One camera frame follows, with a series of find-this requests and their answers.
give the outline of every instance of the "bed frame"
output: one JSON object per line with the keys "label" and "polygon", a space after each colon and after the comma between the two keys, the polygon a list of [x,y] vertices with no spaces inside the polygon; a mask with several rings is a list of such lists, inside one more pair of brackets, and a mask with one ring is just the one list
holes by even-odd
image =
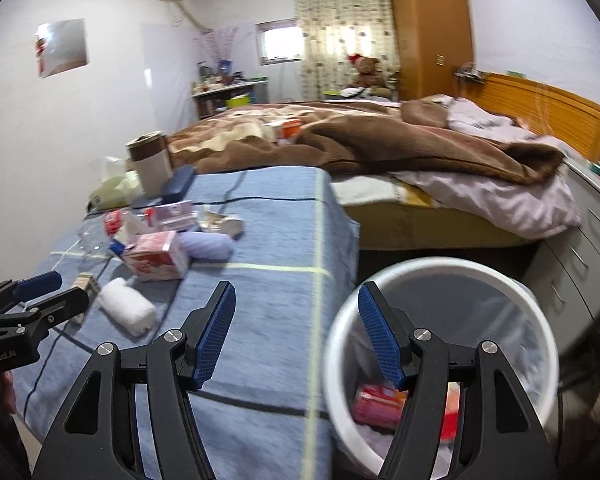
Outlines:
{"label": "bed frame", "polygon": [[[600,105],[566,90],[520,77],[491,74],[462,85],[461,96],[494,114],[527,123],[535,134],[564,140],[588,160],[600,160]],[[548,122],[550,128],[543,126]]]}

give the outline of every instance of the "trash can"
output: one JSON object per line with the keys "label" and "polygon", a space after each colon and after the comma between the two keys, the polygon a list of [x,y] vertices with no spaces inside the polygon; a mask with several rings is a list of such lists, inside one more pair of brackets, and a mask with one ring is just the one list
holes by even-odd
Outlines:
{"label": "trash can", "polygon": [[[408,260],[369,281],[417,328],[427,328],[445,342],[473,347],[483,339],[496,342],[545,424],[557,392],[558,351],[549,323],[528,288],[496,270],[458,258]],[[347,298],[331,325],[323,373],[338,446],[358,472],[374,478],[384,457],[372,449],[350,413],[361,380],[382,381],[358,314],[358,290]]]}

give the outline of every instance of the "drawer handle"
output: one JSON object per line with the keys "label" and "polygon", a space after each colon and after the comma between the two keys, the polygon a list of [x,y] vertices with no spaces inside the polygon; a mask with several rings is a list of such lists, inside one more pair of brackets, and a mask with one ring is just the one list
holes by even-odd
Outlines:
{"label": "drawer handle", "polygon": [[580,255],[576,252],[576,249],[574,249],[573,247],[570,247],[571,252],[574,254],[574,256],[580,260],[580,263],[583,264],[587,269],[589,269],[589,266],[584,262],[584,260],[580,257]]}
{"label": "drawer handle", "polygon": [[560,294],[558,294],[558,291],[555,289],[555,286],[554,286],[554,284],[553,284],[553,283],[551,284],[551,290],[554,292],[554,294],[555,294],[555,297],[556,297],[556,298],[558,298],[558,301],[560,301],[560,303],[562,303],[562,304],[565,304],[565,303],[566,303],[566,301],[564,301],[564,300],[563,300],[563,299],[560,297]]}
{"label": "drawer handle", "polygon": [[596,215],[591,209],[588,209],[588,211],[591,213],[593,218],[595,218],[598,222],[600,222],[600,217],[598,215]]}

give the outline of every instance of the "wooden wardrobe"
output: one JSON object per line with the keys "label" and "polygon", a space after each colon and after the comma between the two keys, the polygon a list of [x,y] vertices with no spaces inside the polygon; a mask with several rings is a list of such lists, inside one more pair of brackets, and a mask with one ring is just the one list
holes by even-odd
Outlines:
{"label": "wooden wardrobe", "polygon": [[474,60],[467,0],[392,0],[400,55],[398,95],[454,95],[455,70]]}

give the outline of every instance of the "beige blanket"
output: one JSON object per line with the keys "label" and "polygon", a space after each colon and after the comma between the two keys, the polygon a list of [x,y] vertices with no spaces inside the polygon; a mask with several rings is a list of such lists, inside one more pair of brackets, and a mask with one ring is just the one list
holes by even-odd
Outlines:
{"label": "beige blanket", "polygon": [[[282,118],[303,123],[292,145],[276,146],[267,126]],[[451,171],[531,185],[554,174],[564,158],[551,146],[479,139],[403,118],[443,121],[438,108],[414,108],[413,102],[402,110],[369,102],[251,105],[201,121],[168,141],[174,164],[195,164],[199,173],[315,166],[345,175]]]}

